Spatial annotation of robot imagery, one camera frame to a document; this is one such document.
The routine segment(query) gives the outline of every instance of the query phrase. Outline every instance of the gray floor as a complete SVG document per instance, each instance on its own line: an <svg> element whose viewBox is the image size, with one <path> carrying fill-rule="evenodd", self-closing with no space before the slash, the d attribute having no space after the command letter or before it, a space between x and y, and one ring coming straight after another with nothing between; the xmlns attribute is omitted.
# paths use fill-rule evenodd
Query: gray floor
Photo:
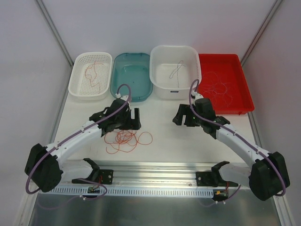
<svg viewBox="0 0 301 226"><path fill-rule="evenodd" d="M55 207L69 195L39 194L44 207ZM210 199L105 196L97 201L76 198L56 210L36 204L30 226L274 226L280 225L274 201L258 200L242 190L225 205L210 208Z"/></svg>

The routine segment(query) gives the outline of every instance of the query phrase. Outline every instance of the plastic bin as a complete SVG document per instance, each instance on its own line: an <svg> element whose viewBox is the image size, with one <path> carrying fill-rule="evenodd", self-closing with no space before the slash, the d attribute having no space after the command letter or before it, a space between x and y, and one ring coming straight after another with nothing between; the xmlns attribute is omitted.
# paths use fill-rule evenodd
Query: plastic bin
<svg viewBox="0 0 301 226"><path fill-rule="evenodd" d="M74 62L68 90L82 100L104 99L109 91L112 56L103 52L80 54Z"/></svg>
<svg viewBox="0 0 301 226"><path fill-rule="evenodd" d="M189 46L157 46L150 53L150 80L163 99L187 99L195 79L201 81L197 51Z"/></svg>
<svg viewBox="0 0 301 226"><path fill-rule="evenodd" d="M211 100L217 114L246 114L253 101L235 54L199 54L202 82L198 91Z"/></svg>
<svg viewBox="0 0 301 226"><path fill-rule="evenodd" d="M113 97L123 83L128 84L131 88L131 102L141 102L149 97L153 86L150 81L150 55L123 53L115 58L110 88ZM127 88L122 87L120 94L127 95Z"/></svg>

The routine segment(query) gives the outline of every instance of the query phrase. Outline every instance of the white wall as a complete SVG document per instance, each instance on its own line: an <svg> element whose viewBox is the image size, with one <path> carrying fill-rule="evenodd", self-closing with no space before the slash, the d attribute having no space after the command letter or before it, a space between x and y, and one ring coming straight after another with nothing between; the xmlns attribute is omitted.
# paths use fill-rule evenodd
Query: white wall
<svg viewBox="0 0 301 226"><path fill-rule="evenodd" d="M0 7L0 225L13 224L30 149L46 144L70 67L33 0Z"/></svg>
<svg viewBox="0 0 301 226"><path fill-rule="evenodd" d="M296 225L301 225L300 10L300 0L284 1L244 67L263 145L285 157Z"/></svg>
<svg viewBox="0 0 301 226"><path fill-rule="evenodd" d="M44 0L73 60L189 45L241 58L274 0Z"/></svg>

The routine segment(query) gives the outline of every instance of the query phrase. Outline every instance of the perforated metal strip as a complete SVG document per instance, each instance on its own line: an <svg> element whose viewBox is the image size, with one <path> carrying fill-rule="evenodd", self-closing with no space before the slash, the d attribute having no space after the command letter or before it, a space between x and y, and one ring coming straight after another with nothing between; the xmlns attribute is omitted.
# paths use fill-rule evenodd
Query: perforated metal strip
<svg viewBox="0 0 301 226"><path fill-rule="evenodd" d="M67 194L67 195L97 195L103 194L104 189L96 189L99 193L88 193L88 186L57 186L48 194ZM108 187L106 195L114 196L148 196L148 197L198 197L212 198L212 189L202 188L148 188L148 187Z"/></svg>

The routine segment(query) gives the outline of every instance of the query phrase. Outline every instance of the white bin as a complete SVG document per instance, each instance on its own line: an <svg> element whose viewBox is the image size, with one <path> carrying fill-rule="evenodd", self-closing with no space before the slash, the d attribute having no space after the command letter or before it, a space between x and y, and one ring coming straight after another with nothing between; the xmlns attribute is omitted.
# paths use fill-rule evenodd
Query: white bin
<svg viewBox="0 0 301 226"><path fill-rule="evenodd" d="M82 100L101 100L109 92L112 56L103 52L80 54L74 62L68 90Z"/></svg>
<svg viewBox="0 0 301 226"><path fill-rule="evenodd" d="M197 51L190 46L157 46L150 56L154 92L163 99L188 99L192 82L202 79Z"/></svg>

